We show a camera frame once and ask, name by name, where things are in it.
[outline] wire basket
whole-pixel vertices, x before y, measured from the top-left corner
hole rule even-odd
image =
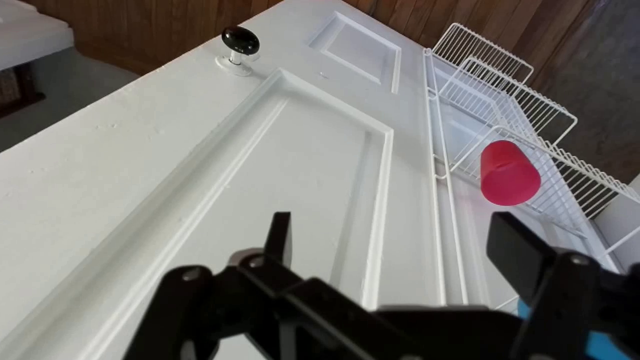
[[[474,56],[519,83],[526,83],[535,74],[535,66],[458,23],[447,29],[435,46],[435,55],[453,66],[461,66]]]
[[[559,145],[578,124],[578,119],[567,109],[477,56],[461,64],[438,91],[438,96],[443,102],[484,123],[489,130],[482,138],[501,130],[533,143]],[[478,147],[480,143],[473,143],[463,155],[454,155],[451,171],[456,171]]]
[[[458,174],[480,187],[484,147],[513,140],[542,177],[541,193],[519,209],[575,235],[582,249],[614,271],[631,267],[622,249],[640,251],[640,196],[559,147],[578,119],[524,85],[533,66],[461,24],[453,24],[437,48],[426,51],[426,59],[428,99],[438,100],[440,130],[435,132],[435,148],[443,148],[440,179]],[[613,202],[625,202],[639,221],[625,230],[608,230],[604,239],[592,221]]]

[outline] white door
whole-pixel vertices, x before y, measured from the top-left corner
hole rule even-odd
[[[121,358],[169,269],[221,273],[276,211],[303,276],[368,309],[458,302],[422,48],[334,0],[245,27],[254,74],[217,39],[3,155],[0,358]]]

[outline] white wire rack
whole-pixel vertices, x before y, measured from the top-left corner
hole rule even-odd
[[[533,143],[541,138],[559,145],[578,124],[567,109],[477,56],[467,59],[438,95],[443,102],[489,124],[482,138],[503,130]],[[478,147],[480,143],[468,145],[463,155],[454,155],[451,171]]]
[[[526,83],[535,74],[535,66],[458,23],[447,29],[435,46],[435,55],[453,66],[461,66],[468,56],[477,56],[521,83]]]
[[[435,132],[443,180],[451,184],[451,174],[461,174],[478,184],[484,147],[513,140],[542,177],[541,193],[519,209],[578,237],[592,257],[616,271],[627,269],[631,262],[625,249],[640,249],[631,245],[640,242],[640,196],[559,147],[578,119],[524,85],[533,66],[461,24],[453,24],[437,48],[426,51],[426,59],[432,64],[426,78],[428,99],[438,100],[437,114],[443,124]],[[611,202],[631,204],[639,223],[614,239],[602,239],[592,221]]]

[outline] door panel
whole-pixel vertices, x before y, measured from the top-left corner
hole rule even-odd
[[[283,3],[247,27],[262,42],[251,77],[217,64],[228,51],[214,39],[75,119],[92,143],[73,167],[59,160],[55,177],[64,184],[82,174],[89,189],[129,196],[108,196],[110,223],[87,215],[87,230],[104,230],[94,242],[70,221],[59,232],[68,237],[64,253],[33,239],[70,260],[34,286],[38,296],[17,295],[12,319],[31,319],[5,328],[12,337],[3,358],[121,358],[167,271],[223,271],[236,251],[265,245],[278,211],[292,213],[292,267],[303,276],[368,309],[453,302],[422,48],[334,0]],[[61,143],[48,153],[68,159],[55,132],[42,134]],[[100,206],[75,189],[61,202]]]

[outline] raised panel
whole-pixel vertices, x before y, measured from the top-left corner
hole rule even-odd
[[[370,29],[336,15],[310,46],[374,85],[398,93],[402,52],[395,42],[388,42]]]
[[[180,258],[217,254],[200,257],[217,269],[242,246],[262,246],[270,215],[291,211],[292,269],[363,300],[366,254],[382,242],[392,130],[291,74],[248,104],[217,147],[238,155],[228,182]]]

